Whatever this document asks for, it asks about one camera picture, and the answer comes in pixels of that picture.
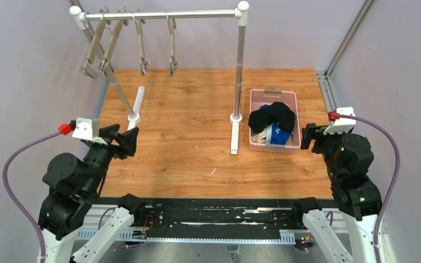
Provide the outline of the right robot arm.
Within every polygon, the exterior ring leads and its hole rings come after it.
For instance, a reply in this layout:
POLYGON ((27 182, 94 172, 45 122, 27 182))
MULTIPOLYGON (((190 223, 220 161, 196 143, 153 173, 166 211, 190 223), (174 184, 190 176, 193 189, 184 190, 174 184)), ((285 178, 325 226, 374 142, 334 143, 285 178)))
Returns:
POLYGON ((348 251, 326 219, 314 197, 295 201, 292 219, 307 228, 328 262, 377 262, 373 236, 382 207, 381 194, 367 176, 374 160, 366 137, 347 133, 326 134, 325 126, 309 123, 302 129, 302 150, 314 143, 313 153, 321 154, 331 182, 334 201, 350 237, 348 251))

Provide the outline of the beige hanger with blue underwear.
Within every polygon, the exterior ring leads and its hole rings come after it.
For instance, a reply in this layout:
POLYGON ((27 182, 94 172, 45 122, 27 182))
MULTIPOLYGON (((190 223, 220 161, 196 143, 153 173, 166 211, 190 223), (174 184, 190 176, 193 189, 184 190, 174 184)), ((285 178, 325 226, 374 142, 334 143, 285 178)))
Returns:
POLYGON ((143 19, 138 19, 133 16, 135 22, 135 28, 137 31, 138 42, 139 42, 139 54, 140 54, 140 71, 141 75, 146 75, 147 69, 149 68, 149 61, 146 59, 145 54, 145 44, 144 44, 144 34, 143 34, 143 24, 145 21, 143 19))

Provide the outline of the blue underwear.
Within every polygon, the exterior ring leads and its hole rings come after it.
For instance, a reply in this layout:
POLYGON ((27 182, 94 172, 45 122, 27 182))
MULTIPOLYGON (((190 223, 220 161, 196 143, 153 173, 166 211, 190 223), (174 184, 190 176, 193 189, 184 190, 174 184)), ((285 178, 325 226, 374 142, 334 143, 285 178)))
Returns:
POLYGON ((277 145, 284 145, 292 135, 292 132, 288 132, 285 130, 280 129, 278 123, 273 122, 272 124, 268 125, 263 131, 266 131, 267 138, 270 135, 270 144, 277 144, 277 145))

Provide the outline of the beige clip hanger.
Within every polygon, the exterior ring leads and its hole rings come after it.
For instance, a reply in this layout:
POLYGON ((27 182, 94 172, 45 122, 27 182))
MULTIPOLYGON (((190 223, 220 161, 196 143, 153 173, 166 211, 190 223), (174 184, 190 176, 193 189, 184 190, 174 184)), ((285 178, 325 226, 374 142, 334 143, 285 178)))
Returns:
POLYGON ((128 26, 128 24, 129 22, 127 19, 118 20, 115 23, 115 26, 111 32, 111 38, 109 40, 109 43, 107 45, 107 48, 103 56, 103 60, 101 61, 101 64, 100 64, 101 74, 106 75, 106 71, 107 71, 107 68, 110 66, 110 62, 111 62, 115 47, 117 45, 119 36, 121 34, 122 27, 124 25, 128 26))

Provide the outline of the black underwear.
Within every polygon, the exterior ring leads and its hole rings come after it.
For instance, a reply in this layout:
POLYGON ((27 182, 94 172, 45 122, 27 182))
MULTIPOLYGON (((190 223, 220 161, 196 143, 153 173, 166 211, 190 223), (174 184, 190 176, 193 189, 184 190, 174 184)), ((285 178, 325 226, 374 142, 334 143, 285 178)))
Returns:
POLYGON ((261 133, 273 122, 287 132, 294 130, 296 114, 283 102, 273 102, 250 113, 248 126, 255 133, 261 133))

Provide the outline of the grey white underwear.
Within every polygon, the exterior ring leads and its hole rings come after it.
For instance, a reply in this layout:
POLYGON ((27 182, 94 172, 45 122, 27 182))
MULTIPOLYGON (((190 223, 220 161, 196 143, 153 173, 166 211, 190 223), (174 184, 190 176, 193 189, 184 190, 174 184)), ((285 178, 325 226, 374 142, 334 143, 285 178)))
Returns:
POLYGON ((253 143, 265 144, 266 138, 267 138, 266 131, 262 131, 261 133, 251 133, 251 142, 253 143))

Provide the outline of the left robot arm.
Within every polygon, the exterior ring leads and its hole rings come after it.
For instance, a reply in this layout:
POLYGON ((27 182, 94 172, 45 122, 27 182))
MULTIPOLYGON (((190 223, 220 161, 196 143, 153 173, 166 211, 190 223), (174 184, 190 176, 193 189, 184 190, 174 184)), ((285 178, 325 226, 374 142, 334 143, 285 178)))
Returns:
POLYGON ((127 227, 145 217, 145 202, 126 194, 96 234, 82 248, 72 250, 86 215, 99 199, 98 189, 111 161, 135 155, 139 128, 124 133, 119 129, 119 124, 100 128, 100 142, 82 139, 89 147, 83 159, 61 153, 48 164, 43 182, 49 186, 49 195, 38 217, 43 262, 99 262, 127 227))

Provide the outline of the beige hanger with black underwear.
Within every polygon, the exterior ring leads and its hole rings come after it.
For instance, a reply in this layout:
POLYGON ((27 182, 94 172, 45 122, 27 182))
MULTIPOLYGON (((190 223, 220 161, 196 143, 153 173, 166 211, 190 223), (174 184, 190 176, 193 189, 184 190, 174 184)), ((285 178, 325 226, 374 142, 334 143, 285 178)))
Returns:
POLYGON ((168 13, 166 13, 166 19, 168 23, 169 36, 170 36, 170 76, 173 76, 179 67, 179 61, 176 59, 175 55, 175 29, 176 23, 175 19, 171 18, 168 13))

